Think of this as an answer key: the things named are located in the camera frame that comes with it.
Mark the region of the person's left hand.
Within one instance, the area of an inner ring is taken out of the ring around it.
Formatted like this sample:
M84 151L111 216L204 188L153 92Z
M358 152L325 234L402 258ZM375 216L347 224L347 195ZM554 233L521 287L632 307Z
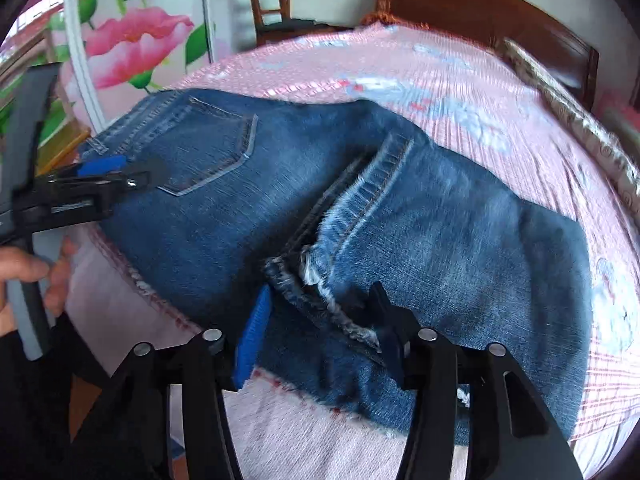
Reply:
M46 309L58 318L65 310L68 291L70 290L70 274L72 274L72 257L77 252L76 245L64 237L58 260L47 263L34 255L29 255L21 248L1 248L1 336L16 331L12 306L6 299L6 283L20 281L27 284L39 284L46 278L49 287L43 298Z

